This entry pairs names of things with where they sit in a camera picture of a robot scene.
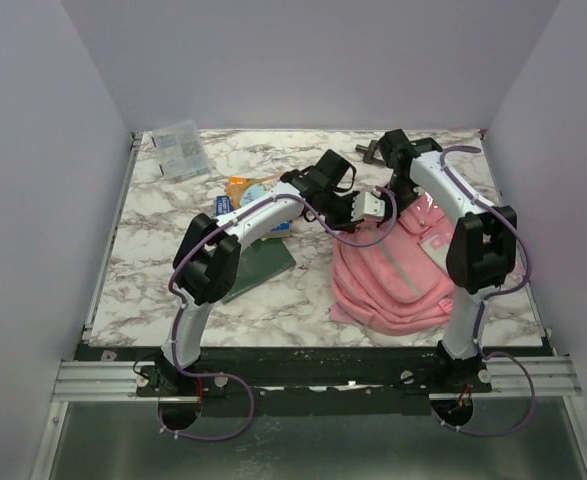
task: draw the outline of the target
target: green notebook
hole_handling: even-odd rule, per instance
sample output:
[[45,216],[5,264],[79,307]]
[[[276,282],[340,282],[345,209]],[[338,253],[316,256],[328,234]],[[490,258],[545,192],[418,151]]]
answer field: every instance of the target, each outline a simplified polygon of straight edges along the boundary
[[222,299],[227,303],[295,266],[295,259],[279,238],[257,240],[240,255],[235,285]]

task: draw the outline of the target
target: pink cloth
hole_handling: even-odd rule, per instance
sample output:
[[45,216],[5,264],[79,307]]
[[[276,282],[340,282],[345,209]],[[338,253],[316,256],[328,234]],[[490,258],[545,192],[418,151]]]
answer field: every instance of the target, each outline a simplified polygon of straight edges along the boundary
[[[371,226],[346,234],[357,243],[376,235],[378,229]],[[408,335],[446,323],[454,287],[445,267],[432,257],[443,263],[452,235],[450,222],[425,194],[402,213],[381,243],[355,248],[336,241],[332,286],[337,302],[329,318],[357,321],[387,335]]]

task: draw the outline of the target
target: gray wall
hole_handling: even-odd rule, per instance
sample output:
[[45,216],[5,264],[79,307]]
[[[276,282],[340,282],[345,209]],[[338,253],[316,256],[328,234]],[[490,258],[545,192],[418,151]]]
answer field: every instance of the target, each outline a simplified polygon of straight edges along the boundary
[[587,1],[560,3],[491,123],[487,155],[530,245],[542,319],[587,400]]
[[130,136],[57,0],[0,2],[0,479],[28,478]]
[[557,0],[63,0],[124,120],[488,126]]

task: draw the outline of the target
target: white marble surface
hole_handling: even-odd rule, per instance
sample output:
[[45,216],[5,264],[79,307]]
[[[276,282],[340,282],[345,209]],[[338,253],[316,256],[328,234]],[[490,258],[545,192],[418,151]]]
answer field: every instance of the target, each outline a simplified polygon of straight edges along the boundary
[[[201,132],[213,161],[210,175],[165,180],[158,157],[145,135],[118,227],[113,253],[91,334],[91,345],[156,346],[164,342],[175,313],[167,291],[171,262],[194,215],[213,211],[231,175],[249,177],[314,164],[328,148],[358,169],[356,184],[388,181],[390,171],[365,165],[356,144],[368,144],[382,132],[209,131]],[[480,146],[475,131],[407,132],[411,138],[433,136],[442,146]],[[496,201],[482,154],[452,154],[451,163],[479,192]],[[334,301],[330,286],[331,240],[321,227],[293,222],[286,245],[297,266],[226,305],[217,305],[203,344],[214,346],[391,346],[435,345],[441,328],[404,337],[389,337],[359,325],[333,323],[327,310]],[[484,333],[485,345],[539,345],[527,294],[496,299]]]

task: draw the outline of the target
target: purple cable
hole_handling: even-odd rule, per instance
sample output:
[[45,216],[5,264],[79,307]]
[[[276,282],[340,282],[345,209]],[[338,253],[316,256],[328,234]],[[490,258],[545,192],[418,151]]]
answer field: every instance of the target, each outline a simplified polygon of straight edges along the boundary
[[506,218],[504,218],[504,216],[500,212],[498,212],[495,208],[493,208],[492,206],[487,205],[483,201],[477,199],[466,188],[466,186],[460,181],[460,179],[457,178],[455,173],[451,172],[450,167],[445,162],[446,154],[450,153],[450,152],[480,153],[481,151],[482,150],[479,149],[478,147],[473,147],[470,145],[458,145],[458,146],[445,148],[442,151],[442,153],[440,154],[440,165],[442,166],[444,173],[446,173],[446,175],[451,179],[451,181],[455,184],[455,186],[457,186],[462,191],[462,193],[464,193],[464,195],[468,199],[471,200],[471,202],[475,203],[480,208],[490,212],[495,218],[497,218],[513,234],[513,236],[517,239],[518,243],[522,247],[522,253],[524,256],[524,263],[525,263],[526,269],[525,269],[524,275],[522,276],[522,280],[520,280],[520,283],[518,283],[516,286],[508,288],[506,290],[500,290],[500,291],[488,293],[484,296],[484,298],[482,298],[482,302],[480,303],[480,307],[478,308],[477,315],[475,317],[475,323],[473,324],[473,340],[477,343],[477,346],[480,350],[480,356],[484,360],[488,361],[492,358],[497,358],[497,357],[508,358],[509,360],[511,360],[513,363],[515,363],[522,370],[522,372],[524,373],[524,376],[526,377],[526,381],[529,384],[529,388],[531,390],[531,405],[529,407],[528,412],[524,416],[524,418],[522,420],[520,420],[515,426],[508,428],[506,430],[503,430],[501,432],[495,432],[495,433],[479,432],[477,430],[466,430],[466,429],[462,429],[460,427],[455,427],[449,423],[446,423],[444,420],[442,420],[442,418],[437,414],[437,412],[435,410],[433,410],[433,409],[431,409],[431,410],[432,410],[433,414],[435,415],[435,417],[440,421],[440,425],[442,425],[445,428],[448,428],[449,430],[453,430],[455,432],[460,432],[460,433],[465,433],[467,435],[471,435],[474,437],[504,437],[506,435],[510,435],[511,433],[515,433],[515,432],[522,430],[529,423],[531,418],[533,418],[533,414],[535,413],[535,405],[536,405],[535,387],[533,385],[533,379],[531,378],[531,374],[526,370],[526,367],[522,364],[522,362],[520,362],[514,356],[512,356],[506,352],[493,352],[489,355],[484,354],[484,350],[482,348],[482,344],[480,341],[481,339],[479,338],[480,327],[482,325],[482,316],[484,315],[484,311],[486,310],[486,301],[489,300],[490,298],[498,297],[501,295],[508,295],[509,293],[517,292],[518,290],[524,288],[526,283],[531,278],[532,262],[531,262],[531,258],[529,256],[529,254],[528,254],[528,251],[524,245],[524,242],[522,241],[522,238],[520,238],[520,235],[519,235],[517,229],[511,224],[511,222],[509,222]]
[[249,426],[253,422],[253,416],[255,414],[255,398],[253,396],[253,392],[251,391],[251,387],[249,386],[248,383],[246,383],[246,381],[244,381],[244,379],[242,379],[236,375],[232,375],[230,373],[222,373],[222,372],[220,372],[220,373],[193,373],[193,372],[189,372],[188,370],[184,369],[180,365],[179,359],[177,358],[177,331],[178,331],[178,327],[180,325],[180,320],[182,318],[182,316],[181,316],[182,310],[184,310],[184,308],[186,308],[188,300],[187,300],[186,296],[180,290],[178,290],[176,288],[176,285],[177,285],[176,281],[179,278],[185,265],[191,260],[191,258],[193,258],[193,255],[195,255],[195,253],[198,252],[202,247],[204,247],[204,245],[206,245],[210,240],[215,238],[215,236],[218,235],[220,232],[222,232],[222,231],[226,230],[227,228],[229,228],[230,226],[232,226],[236,221],[242,220],[243,218],[252,214],[256,210],[259,210],[260,208],[262,208],[266,204],[277,201],[282,198],[288,198],[288,199],[294,200],[294,201],[299,202],[302,205],[304,205],[304,207],[306,207],[313,214],[313,216],[320,223],[320,225],[322,225],[322,227],[324,227],[324,229],[329,234],[331,234],[333,237],[335,237],[340,242],[343,242],[351,247],[357,247],[357,248],[370,247],[370,246],[375,245],[377,243],[380,243],[382,240],[384,240],[389,235],[389,233],[391,233],[391,230],[393,229],[393,227],[397,223],[397,221],[396,221],[397,203],[395,202],[395,197],[393,196],[393,194],[389,190],[387,190],[384,187],[375,187],[375,188],[377,188],[379,191],[381,191],[382,193],[384,193],[385,195],[387,195],[389,197],[393,211],[392,211],[391,218],[388,222],[389,227],[380,236],[380,238],[378,238],[372,242],[358,244],[358,243],[351,242],[349,240],[345,240],[344,238],[341,238],[339,233],[334,232],[333,230],[331,230],[329,228],[329,226],[326,224],[326,222],[321,218],[318,211],[315,210],[306,200],[304,200],[301,197],[297,197],[293,194],[290,194],[290,193],[282,193],[282,194],[276,195],[275,197],[265,198],[263,201],[258,202],[255,205],[252,205],[245,212],[238,214],[236,216],[235,220],[229,221],[229,222],[225,223],[224,225],[217,227],[211,233],[206,235],[202,240],[200,240],[198,242],[198,244],[195,245],[195,247],[193,247],[193,249],[191,251],[189,251],[184,256],[184,258],[180,261],[178,266],[173,271],[173,274],[171,275],[171,278],[169,280],[169,291],[182,300],[182,305],[181,305],[180,309],[177,311],[177,313],[175,314],[175,318],[173,319],[173,324],[171,326],[170,342],[171,342],[171,357],[173,359],[173,365],[175,366],[176,370],[178,372],[180,372],[180,374],[182,374],[185,377],[189,377],[189,378],[202,379],[202,378],[225,377],[230,380],[235,380],[240,385],[242,385],[242,387],[244,387],[244,389],[246,390],[246,392],[248,394],[249,413],[247,415],[247,418],[246,418],[246,421],[244,422],[244,424],[240,428],[235,430],[234,432],[231,432],[231,433],[228,433],[225,435],[209,437],[209,436],[204,436],[204,435],[195,435],[192,433],[186,433],[186,432],[182,432],[180,430],[172,430],[172,429],[168,428],[166,426],[166,424],[164,423],[164,419],[162,418],[162,411],[160,410],[158,412],[158,420],[159,420],[160,424],[162,425],[162,429],[160,430],[161,432],[167,432],[167,433],[170,433],[170,434],[175,435],[177,437],[188,438],[190,440],[200,440],[200,441],[204,441],[204,442],[220,442],[223,440],[230,440],[231,438],[235,438],[238,435],[241,435],[244,431],[246,431],[247,428],[249,428]]

